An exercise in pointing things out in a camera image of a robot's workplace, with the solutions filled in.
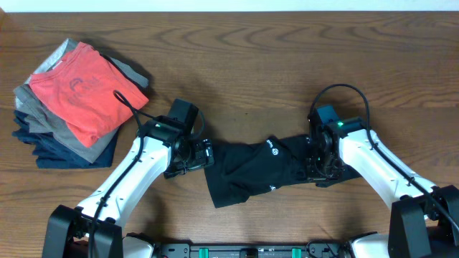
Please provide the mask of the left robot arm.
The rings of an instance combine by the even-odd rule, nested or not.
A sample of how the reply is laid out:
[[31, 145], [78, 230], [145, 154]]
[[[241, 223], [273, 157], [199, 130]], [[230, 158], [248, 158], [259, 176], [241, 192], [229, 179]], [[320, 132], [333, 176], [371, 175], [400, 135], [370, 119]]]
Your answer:
[[126, 157], [76, 207], [51, 214], [43, 257], [154, 257], [155, 244], [141, 234], [123, 236], [130, 215], [159, 177], [171, 178], [214, 162], [212, 143], [192, 132], [201, 113], [176, 99], [168, 114], [143, 124]]

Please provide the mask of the black t-shirt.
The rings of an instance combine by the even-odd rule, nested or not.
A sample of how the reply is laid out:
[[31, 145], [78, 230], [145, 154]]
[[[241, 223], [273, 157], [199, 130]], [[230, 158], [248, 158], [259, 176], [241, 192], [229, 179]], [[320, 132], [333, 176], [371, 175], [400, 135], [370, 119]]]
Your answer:
[[214, 164], [204, 169], [214, 207], [244, 203], [282, 186], [312, 183], [313, 174], [307, 169], [312, 151], [308, 135], [214, 145]]

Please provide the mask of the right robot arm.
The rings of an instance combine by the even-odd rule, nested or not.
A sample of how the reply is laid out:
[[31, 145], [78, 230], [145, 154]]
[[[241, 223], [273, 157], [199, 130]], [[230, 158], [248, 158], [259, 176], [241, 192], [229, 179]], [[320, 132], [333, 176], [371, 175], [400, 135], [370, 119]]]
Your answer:
[[308, 120], [310, 180], [335, 183], [355, 172], [390, 210], [388, 234], [356, 236], [340, 257], [458, 256], [457, 187], [439, 187], [414, 172], [361, 118], [341, 120], [327, 105], [313, 108]]

